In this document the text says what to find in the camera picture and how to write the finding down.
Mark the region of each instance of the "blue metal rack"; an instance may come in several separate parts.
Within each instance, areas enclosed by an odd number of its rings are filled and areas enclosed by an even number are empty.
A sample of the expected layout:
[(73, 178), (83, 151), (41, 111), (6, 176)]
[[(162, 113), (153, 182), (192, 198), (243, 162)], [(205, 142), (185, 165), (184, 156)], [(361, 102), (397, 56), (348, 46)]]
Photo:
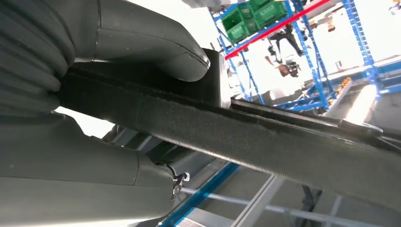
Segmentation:
[(362, 73), (362, 76), (364, 78), (368, 78), (370, 84), (373, 84), (377, 87), (378, 97), (382, 94), (400, 92), (401, 91), (400, 77), (394, 77), (390, 79), (379, 78), (380, 73), (401, 69), (400, 62), (395, 62), (379, 68), (375, 66), (375, 61), (370, 52), (369, 45), (366, 40), (365, 32), (362, 28), (362, 24), (354, 0), (342, 0), (342, 3), (344, 5), (344, 8), (346, 9), (349, 21), (352, 26), (352, 30), (358, 42), (358, 46), (364, 60), (364, 65), (368, 67)]
[[(227, 13), (232, 11), (235, 7), (237, 7), (238, 5), (241, 5), (241, 4), (242, 3), (234, 4), (234, 5), (230, 6), (228, 9), (226, 9), (222, 14), (220, 14), (217, 17), (214, 17), (213, 14), (211, 13), (213, 21), (215, 22), (216, 28), (217, 28), (218, 33), (219, 33), (219, 41), (221, 42), (222, 48), (223, 48), (224, 53), (226, 55), (234, 52), (235, 50), (237, 50), (237, 49), (239, 49), (239, 48), (241, 48), (243, 46), (249, 45), (254, 40), (254, 38), (258, 37), (260, 34), (264, 34), (264, 33), (268, 32), (268, 31), (270, 31), (275, 26), (275, 25), (271, 25), (271, 26), (269, 26), (269, 27), (267, 27), (267, 28), (255, 33), (255, 34), (253, 34), (252, 36), (248, 37), (247, 39), (245, 39), (245, 40), (243, 40), (241, 42), (238, 42), (236, 44), (231, 44), (231, 48), (228, 49), (225, 46), (225, 42), (224, 42), (223, 38), (225, 38), (228, 42), (229, 42), (229, 39), (217, 27), (216, 23), (224, 15), (226, 15)], [(291, 9), (290, 3), (288, 1), (284, 1), (284, 4), (285, 4), (285, 6), (287, 8), (288, 15), (285, 18), (283, 18), (280, 21), (278, 21), (278, 24), (280, 24), (280, 23), (282, 23), (282, 22), (284, 22), (284, 21), (286, 21), (289, 18), (294, 16), (294, 13), (293, 13), (293, 11)], [(294, 0), (293, 4), (294, 4), (295, 9), (298, 12), (303, 11), (303, 6), (302, 6), (300, 0)], [(324, 65), (324, 63), (322, 61), (322, 58), (320, 56), (319, 50), (317, 48), (316, 41), (315, 41), (315, 39), (313, 37), (312, 28), (309, 25), (308, 19), (307, 19), (306, 16), (303, 16), (302, 20), (305, 22), (306, 28), (307, 28), (307, 30), (309, 32), (308, 35), (309, 35), (309, 38), (311, 39), (312, 44), (314, 46), (314, 49), (315, 49), (315, 52), (316, 52), (316, 59), (317, 59), (317, 63), (314, 65), (312, 63), (312, 60), (311, 60), (310, 55), (308, 53), (307, 46), (306, 46), (306, 44), (305, 44), (305, 42), (303, 40), (303, 35), (301, 34), (301, 30), (299, 29), (299, 26), (298, 26), (297, 22), (294, 22), (293, 26), (294, 26), (294, 28), (296, 30), (297, 35), (298, 35), (299, 41), (300, 41), (301, 46), (303, 48), (304, 55), (306, 56), (306, 59), (307, 59), (308, 64), (309, 64), (309, 67), (312, 70), (312, 75), (313, 75), (313, 79), (314, 79), (314, 82), (315, 82), (314, 87), (308, 91), (307, 95), (308, 95), (308, 97), (311, 96), (316, 90), (318, 91), (319, 95), (318, 96), (313, 96), (311, 98), (308, 98), (307, 100), (309, 100), (309, 101), (307, 103), (305, 102), (304, 99), (300, 99), (300, 100), (296, 100), (296, 101), (293, 101), (293, 102), (289, 102), (289, 103), (282, 104), (282, 105), (277, 105), (277, 106), (278, 107), (282, 107), (282, 108), (286, 108), (286, 109), (291, 109), (291, 110), (299, 110), (299, 111), (308, 110), (308, 109), (314, 109), (314, 108), (317, 108), (317, 107), (322, 107), (325, 110), (328, 110), (329, 109), (328, 100), (330, 98), (335, 99), (336, 93), (334, 92), (334, 88), (333, 88), (332, 84), (328, 80), (328, 73), (327, 73), (325, 65)], [(259, 94), (258, 86), (257, 86), (257, 84), (255, 83), (255, 81), (253, 79), (253, 76), (252, 76), (251, 70), (250, 70), (250, 68), (248, 66), (247, 60), (246, 60), (246, 58), (245, 58), (245, 56), (244, 56), (244, 54), (242, 52), (240, 52), (240, 55), (243, 58), (244, 64), (245, 64), (246, 69), (248, 70), (248, 73), (249, 73), (250, 81), (252, 82), (252, 84), (255, 87), (256, 93), (257, 93), (258, 98), (260, 100), (260, 103), (262, 105), (264, 105), (265, 102), (263, 100), (263, 97)], [(232, 69), (236, 73), (236, 68), (235, 68), (234, 64), (232, 63), (231, 59), (228, 59), (228, 61), (230, 62), (230, 65), (231, 65)], [(322, 82), (321, 74), (326, 79), (324, 83)], [(245, 88), (241, 84), (241, 81), (240, 81), (240, 86), (241, 86), (242, 92), (245, 94)], [(249, 96), (248, 96), (248, 94), (245, 94), (245, 99), (247, 101), (251, 101), (251, 98), (252, 98), (252, 94), (249, 94)]]

